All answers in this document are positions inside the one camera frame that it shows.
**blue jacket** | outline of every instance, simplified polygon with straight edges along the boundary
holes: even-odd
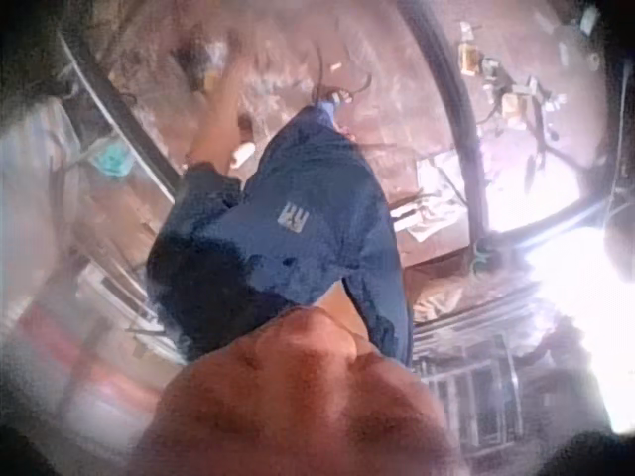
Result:
[[[342,280],[371,342],[408,364],[412,319],[388,205],[363,156],[316,111],[269,144],[244,191],[191,168],[148,261],[168,335],[193,360]]]

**white logo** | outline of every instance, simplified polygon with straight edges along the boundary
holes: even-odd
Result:
[[[278,218],[278,224],[295,233],[302,233],[308,219],[309,214],[307,212],[289,202],[285,209],[282,210],[280,218]]]

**cable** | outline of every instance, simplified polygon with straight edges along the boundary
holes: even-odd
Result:
[[[633,72],[633,63],[631,59],[627,59],[624,62],[624,71],[622,75],[622,94],[620,100],[620,110],[619,110],[619,133],[617,136],[617,157],[615,159],[615,172],[613,174],[613,183],[611,184],[611,192],[608,196],[608,204],[606,207],[606,213],[604,216],[604,223],[602,226],[603,230],[606,230],[606,226],[608,225],[608,220],[611,217],[611,207],[613,206],[613,202],[615,201],[615,189],[617,188],[617,181],[619,180],[620,175],[620,165],[622,162],[622,148],[624,146],[624,111],[626,109],[626,91],[628,88],[628,80],[631,77]]]

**floor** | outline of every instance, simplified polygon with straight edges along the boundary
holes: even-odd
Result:
[[[559,26],[546,0],[462,0],[434,2],[433,7],[453,46],[461,38],[459,22],[468,21],[474,42],[500,60],[517,82],[524,84],[534,75],[546,88],[564,94],[567,104],[548,117],[560,136],[555,146],[582,168],[593,164],[605,122],[603,75],[601,70],[590,70],[586,60],[590,46],[575,27]],[[310,102],[318,79],[316,45],[323,54],[325,83],[355,90],[372,74],[370,88],[341,111],[338,122],[356,137],[390,203],[418,192],[418,160],[451,148],[437,87],[390,3],[146,2],[113,50],[110,78],[136,98],[138,117],[176,167],[183,164],[202,99],[188,88],[172,52],[195,29],[218,45],[230,28],[249,32],[257,45],[258,67],[247,80],[243,98],[244,109],[254,119],[257,153],[235,171],[239,178],[246,180],[256,171],[271,137]],[[99,52],[99,42],[95,43]],[[476,118],[486,117],[492,106],[482,79],[464,78]],[[507,130],[494,137],[492,129],[490,121],[481,132],[486,173],[496,178],[492,188],[499,188],[492,192],[496,197],[490,197],[495,230],[541,219],[577,199],[572,170],[552,159],[551,179],[538,187],[539,196],[526,200],[519,190],[536,141],[528,131]],[[405,268],[461,248],[467,241],[465,218],[424,243],[407,231],[398,235]]]

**sleeve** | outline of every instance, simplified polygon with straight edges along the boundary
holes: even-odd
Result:
[[[188,359],[195,354],[184,305],[192,297],[184,292],[183,283],[204,280],[198,276],[196,263],[204,248],[204,230],[227,210],[240,202],[240,181],[218,173],[212,165],[190,168],[175,206],[152,247],[146,266],[147,288],[168,337]]]
[[[366,196],[354,228],[359,236],[357,271],[344,279],[371,342],[387,357],[410,365],[413,322],[408,311],[397,239],[386,199],[377,184]]]
[[[238,178],[218,173],[211,164],[191,167],[157,241],[166,235],[193,236],[202,225],[214,222],[236,206],[240,198]]]

